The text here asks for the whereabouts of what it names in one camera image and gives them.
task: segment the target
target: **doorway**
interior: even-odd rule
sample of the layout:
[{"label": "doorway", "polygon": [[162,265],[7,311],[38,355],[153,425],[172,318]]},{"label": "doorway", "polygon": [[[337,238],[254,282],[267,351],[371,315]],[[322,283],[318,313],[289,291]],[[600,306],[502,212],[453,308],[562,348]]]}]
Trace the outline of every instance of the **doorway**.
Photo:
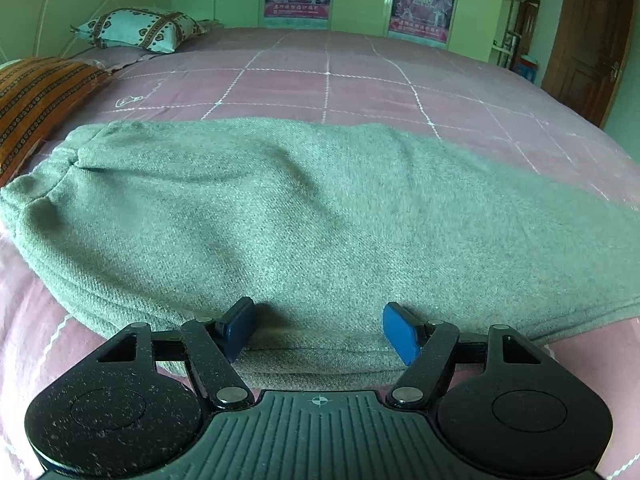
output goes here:
[{"label": "doorway", "polygon": [[564,0],[542,89],[602,127],[630,43],[635,0]]}]

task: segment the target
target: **orange striped pillow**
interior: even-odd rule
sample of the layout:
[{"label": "orange striped pillow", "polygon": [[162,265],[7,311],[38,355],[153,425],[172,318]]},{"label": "orange striped pillow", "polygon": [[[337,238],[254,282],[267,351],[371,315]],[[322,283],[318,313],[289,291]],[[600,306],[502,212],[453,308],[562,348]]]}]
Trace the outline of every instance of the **orange striped pillow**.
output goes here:
[{"label": "orange striped pillow", "polygon": [[0,69],[0,186],[108,76],[59,57],[32,57]]}]

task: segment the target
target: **white patterned pillow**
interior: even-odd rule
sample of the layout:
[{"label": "white patterned pillow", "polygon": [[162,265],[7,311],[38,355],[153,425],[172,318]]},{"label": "white patterned pillow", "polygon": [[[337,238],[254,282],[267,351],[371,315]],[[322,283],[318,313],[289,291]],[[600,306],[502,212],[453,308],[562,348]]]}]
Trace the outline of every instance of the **white patterned pillow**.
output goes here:
[{"label": "white patterned pillow", "polygon": [[71,31],[99,48],[129,45],[166,54],[203,33],[196,21],[182,12],[147,7],[112,10],[71,27]]}]

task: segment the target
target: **pink bedspread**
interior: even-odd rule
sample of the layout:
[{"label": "pink bedspread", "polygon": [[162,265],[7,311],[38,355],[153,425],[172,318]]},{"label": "pink bedspread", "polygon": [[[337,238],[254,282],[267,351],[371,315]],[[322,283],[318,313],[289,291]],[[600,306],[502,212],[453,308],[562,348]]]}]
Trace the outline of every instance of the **pink bedspread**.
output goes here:
[{"label": "pink bedspread", "polygon": [[[33,159],[84,123],[269,116],[385,123],[437,136],[601,196],[640,205],[640,170],[601,130],[523,78],[400,40],[326,31],[220,30],[116,72]],[[0,234],[0,474],[42,471],[23,430],[28,403],[102,341],[52,298]],[[609,405],[598,471],[640,478],[640,320],[548,346]]]}]

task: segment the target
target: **ribbed gray panel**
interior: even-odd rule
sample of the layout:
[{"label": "ribbed gray panel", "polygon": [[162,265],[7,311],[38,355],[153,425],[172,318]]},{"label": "ribbed gray panel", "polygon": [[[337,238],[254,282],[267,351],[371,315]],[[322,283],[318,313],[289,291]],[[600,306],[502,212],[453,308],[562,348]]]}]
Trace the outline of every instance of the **ribbed gray panel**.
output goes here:
[{"label": "ribbed gray panel", "polygon": [[254,408],[215,416],[187,453],[138,478],[496,480],[454,457],[423,416],[385,408],[374,392],[266,392]]}]

